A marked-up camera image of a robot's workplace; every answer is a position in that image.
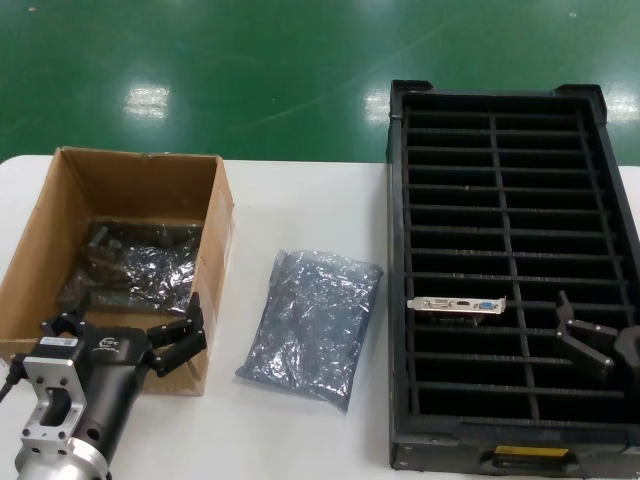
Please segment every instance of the open cardboard box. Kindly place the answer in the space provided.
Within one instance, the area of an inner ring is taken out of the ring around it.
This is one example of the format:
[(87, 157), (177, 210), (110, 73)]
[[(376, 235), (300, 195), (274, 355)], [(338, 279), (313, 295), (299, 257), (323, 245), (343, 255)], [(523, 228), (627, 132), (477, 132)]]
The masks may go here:
[[(220, 306), (231, 242), (233, 199), (214, 155), (139, 154), (64, 147), (56, 151), (38, 202), (0, 286), (0, 357), (28, 353), (40, 324), (55, 315), (93, 220), (203, 225), (192, 292), (198, 292), (208, 345)], [(160, 314), (89, 311), (98, 326), (147, 329)], [(167, 375), (150, 372), (144, 391), (201, 395), (208, 351)]]

